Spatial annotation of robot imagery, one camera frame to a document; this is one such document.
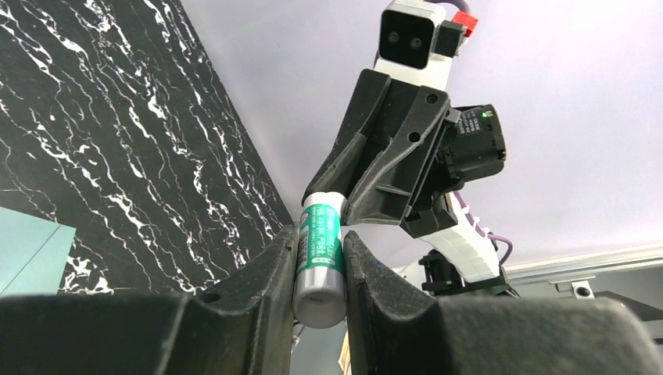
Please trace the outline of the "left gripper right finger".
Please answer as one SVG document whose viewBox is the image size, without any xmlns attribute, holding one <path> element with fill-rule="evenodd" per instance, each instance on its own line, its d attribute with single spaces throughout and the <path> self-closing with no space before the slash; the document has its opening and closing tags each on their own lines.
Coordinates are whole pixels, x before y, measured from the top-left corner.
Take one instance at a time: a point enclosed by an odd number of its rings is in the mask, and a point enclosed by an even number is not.
<svg viewBox="0 0 663 375">
<path fill-rule="evenodd" d="M 433 298 L 343 242 L 355 374 L 659 374 L 643 324 L 606 300 Z"/>
</svg>

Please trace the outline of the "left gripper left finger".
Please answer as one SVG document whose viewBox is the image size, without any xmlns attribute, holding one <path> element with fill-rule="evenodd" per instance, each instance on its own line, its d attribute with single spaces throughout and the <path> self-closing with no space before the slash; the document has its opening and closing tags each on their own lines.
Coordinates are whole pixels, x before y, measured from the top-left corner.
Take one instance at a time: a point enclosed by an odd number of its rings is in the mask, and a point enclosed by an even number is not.
<svg viewBox="0 0 663 375">
<path fill-rule="evenodd" d="M 297 230 L 198 295 L 1 300 L 4 374 L 287 374 Z"/>
</svg>

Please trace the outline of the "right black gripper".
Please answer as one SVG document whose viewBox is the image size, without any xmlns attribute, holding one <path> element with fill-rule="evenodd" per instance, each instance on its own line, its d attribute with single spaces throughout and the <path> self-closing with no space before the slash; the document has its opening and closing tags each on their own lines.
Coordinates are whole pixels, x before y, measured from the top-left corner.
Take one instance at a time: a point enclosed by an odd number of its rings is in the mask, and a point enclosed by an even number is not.
<svg viewBox="0 0 663 375">
<path fill-rule="evenodd" d="M 348 195 L 362 155 L 364 171 L 348 198 L 343 224 L 399 225 L 423 238 L 459 224 L 451 193 L 501 172 L 506 154 L 492 105 L 454 108 L 445 91 L 365 69 L 331 151 L 302 200 L 317 192 Z"/>
</svg>

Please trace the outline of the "green white marker pen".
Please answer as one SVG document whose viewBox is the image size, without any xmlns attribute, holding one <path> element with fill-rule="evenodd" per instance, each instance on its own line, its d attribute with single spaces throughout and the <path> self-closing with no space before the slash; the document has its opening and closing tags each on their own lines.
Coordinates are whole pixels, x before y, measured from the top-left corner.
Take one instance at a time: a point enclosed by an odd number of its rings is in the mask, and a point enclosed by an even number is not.
<svg viewBox="0 0 663 375">
<path fill-rule="evenodd" d="M 346 285 L 338 192 L 309 195 L 299 218 L 294 317 L 305 327 L 327 329 L 346 317 Z"/>
</svg>

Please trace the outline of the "teal paper envelope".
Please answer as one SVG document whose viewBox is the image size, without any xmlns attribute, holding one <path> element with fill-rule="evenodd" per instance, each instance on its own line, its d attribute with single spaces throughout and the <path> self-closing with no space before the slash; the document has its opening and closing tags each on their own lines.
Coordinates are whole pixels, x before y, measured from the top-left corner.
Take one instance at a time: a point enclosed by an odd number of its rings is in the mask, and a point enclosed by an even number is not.
<svg viewBox="0 0 663 375">
<path fill-rule="evenodd" d="M 1 296 L 55 295 L 76 229 L 1 209 Z"/>
</svg>

